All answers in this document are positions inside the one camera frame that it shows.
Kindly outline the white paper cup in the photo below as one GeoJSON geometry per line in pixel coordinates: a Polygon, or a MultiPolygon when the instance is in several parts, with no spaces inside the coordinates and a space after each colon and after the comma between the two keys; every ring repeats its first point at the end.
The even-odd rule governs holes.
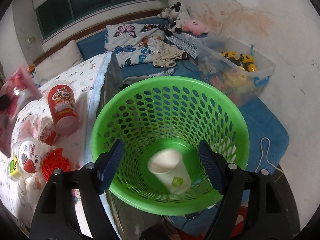
{"type": "Polygon", "coordinates": [[[173,149],[163,149],[148,161],[148,170],[172,194],[183,194],[191,187],[191,178],[182,159],[182,154],[173,149]]]}

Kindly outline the pink plastic bag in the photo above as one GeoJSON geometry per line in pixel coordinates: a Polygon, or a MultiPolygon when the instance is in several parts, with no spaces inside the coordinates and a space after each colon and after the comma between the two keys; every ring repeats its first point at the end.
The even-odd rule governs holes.
{"type": "Polygon", "coordinates": [[[11,137],[19,111],[42,93],[24,67],[18,68],[1,87],[1,153],[11,156],[11,137]]]}

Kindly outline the green perforated plastic basket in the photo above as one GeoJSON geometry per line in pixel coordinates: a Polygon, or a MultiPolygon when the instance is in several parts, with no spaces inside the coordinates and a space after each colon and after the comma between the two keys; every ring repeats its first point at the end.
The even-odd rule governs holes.
{"type": "Polygon", "coordinates": [[[110,191],[126,204],[156,215],[194,213],[221,200],[199,159],[200,141],[240,168],[249,158],[249,133],[238,107],[218,89],[188,77],[151,78],[116,94],[94,123],[93,160],[118,139],[125,150],[110,191]],[[165,148],[182,154],[191,178],[183,194],[170,193],[147,168],[149,159],[165,148]]]}

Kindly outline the yogurt cup with strawberry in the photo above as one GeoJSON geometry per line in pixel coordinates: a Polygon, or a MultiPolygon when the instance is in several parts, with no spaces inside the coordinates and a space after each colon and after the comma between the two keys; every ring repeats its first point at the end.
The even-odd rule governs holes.
{"type": "Polygon", "coordinates": [[[25,138],[18,146],[17,157],[22,172],[35,177],[41,171],[44,149],[38,140],[25,138]]]}

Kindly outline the red snack cup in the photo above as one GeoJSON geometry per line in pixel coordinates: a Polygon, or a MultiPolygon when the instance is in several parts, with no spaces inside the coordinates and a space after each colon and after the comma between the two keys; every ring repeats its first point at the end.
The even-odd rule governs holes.
{"type": "Polygon", "coordinates": [[[47,88],[45,98],[57,133],[65,137],[74,134],[80,128],[80,119],[73,85],[56,80],[47,88]]]}

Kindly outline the cartoon print bed sheet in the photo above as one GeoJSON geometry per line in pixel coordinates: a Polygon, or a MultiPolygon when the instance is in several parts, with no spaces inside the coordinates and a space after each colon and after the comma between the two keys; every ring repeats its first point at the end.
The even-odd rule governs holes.
{"type": "MultiPolygon", "coordinates": [[[[49,152],[62,148],[62,155],[71,162],[71,169],[77,170],[92,161],[91,134],[98,110],[114,96],[122,84],[117,58],[113,53],[97,55],[67,71],[53,77],[40,87],[45,93],[52,83],[68,81],[75,90],[76,110],[80,119],[80,128],[68,137],[60,136],[53,146],[44,146],[49,152]]],[[[10,158],[1,155],[1,202],[15,228],[29,235],[36,204],[46,184],[42,174],[27,177],[28,195],[21,200],[18,194],[18,182],[8,177],[10,158]]]]}

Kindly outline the small yellow green box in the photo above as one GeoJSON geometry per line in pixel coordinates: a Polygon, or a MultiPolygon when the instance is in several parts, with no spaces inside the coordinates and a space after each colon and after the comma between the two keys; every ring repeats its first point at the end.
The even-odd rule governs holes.
{"type": "Polygon", "coordinates": [[[8,163],[8,178],[10,178],[13,181],[18,181],[20,176],[21,174],[18,165],[18,157],[17,155],[14,155],[8,163]]]}

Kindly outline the clear plastic toy bin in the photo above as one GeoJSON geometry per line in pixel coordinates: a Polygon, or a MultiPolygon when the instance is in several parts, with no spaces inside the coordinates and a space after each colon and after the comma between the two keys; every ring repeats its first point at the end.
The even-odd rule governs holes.
{"type": "Polygon", "coordinates": [[[204,37],[195,42],[201,77],[238,107],[256,99],[276,65],[264,55],[229,37],[204,37]]]}

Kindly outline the white plain pillow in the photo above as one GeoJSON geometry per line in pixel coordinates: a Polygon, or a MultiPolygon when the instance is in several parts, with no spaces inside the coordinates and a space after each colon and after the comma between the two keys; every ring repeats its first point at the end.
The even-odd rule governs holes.
{"type": "Polygon", "coordinates": [[[83,61],[78,45],[74,40],[71,40],[63,48],[50,55],[35,67],[33,81],[37,86],[41,86],[83,61]]]}

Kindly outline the beige crumpled clothing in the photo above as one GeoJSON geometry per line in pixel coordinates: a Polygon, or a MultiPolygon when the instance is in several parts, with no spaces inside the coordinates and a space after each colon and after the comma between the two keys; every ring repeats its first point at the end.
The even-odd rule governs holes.
{"type": "Polygon", "coordinates": [[[158,37],[148,40],[148,48],[154,67],[172,68],[176,66],[176,61],[185,60],[188,54],[175,45],[167,44],[158,37]]]}

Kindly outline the butterfly print pillow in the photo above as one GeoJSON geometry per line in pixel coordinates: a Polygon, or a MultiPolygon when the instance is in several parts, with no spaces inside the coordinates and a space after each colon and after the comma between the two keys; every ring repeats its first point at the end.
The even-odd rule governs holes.
{"type": "Polygon", "coordinates": [[[120,68],[152,62],[148,47],[150,38],[165,37],[162,24],[129,23],[107,25],[105,29],[106,52],[114,53],[120,68]]]}

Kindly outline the grey patterned cloth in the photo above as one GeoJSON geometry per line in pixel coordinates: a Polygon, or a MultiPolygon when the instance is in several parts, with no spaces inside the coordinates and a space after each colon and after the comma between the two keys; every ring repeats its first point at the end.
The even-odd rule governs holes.
{"type": "Polygon", "coordinates": [[[173,33],[165,37],[170,43],[185,51],[193,60],[197,59],[196,37],[187,33],[173,33]]]}

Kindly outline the pink plush toy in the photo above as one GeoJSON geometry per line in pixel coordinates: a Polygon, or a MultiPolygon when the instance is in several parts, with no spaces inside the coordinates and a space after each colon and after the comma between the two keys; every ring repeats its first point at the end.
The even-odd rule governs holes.
{"type": "Polygon", "coordinates": [[[182,25],[182,31],[192,33],[195,36],[201,36],[202,34],[209,33],[208,27],[201,21],[188,20],[182,25]]]}

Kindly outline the cow plush toy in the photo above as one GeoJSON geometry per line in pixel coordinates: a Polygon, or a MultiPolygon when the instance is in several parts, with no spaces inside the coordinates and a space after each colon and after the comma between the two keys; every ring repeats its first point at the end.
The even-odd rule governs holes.
{"type": "Polygon", "coordinates": [[[191,20],[184,2],[176,2],[171,7],[164,8],[157,17],[169,21],[168,27],[165,30],[167,36],[171,36],[173,33],[181,33],[185,21],[191,20]]]}

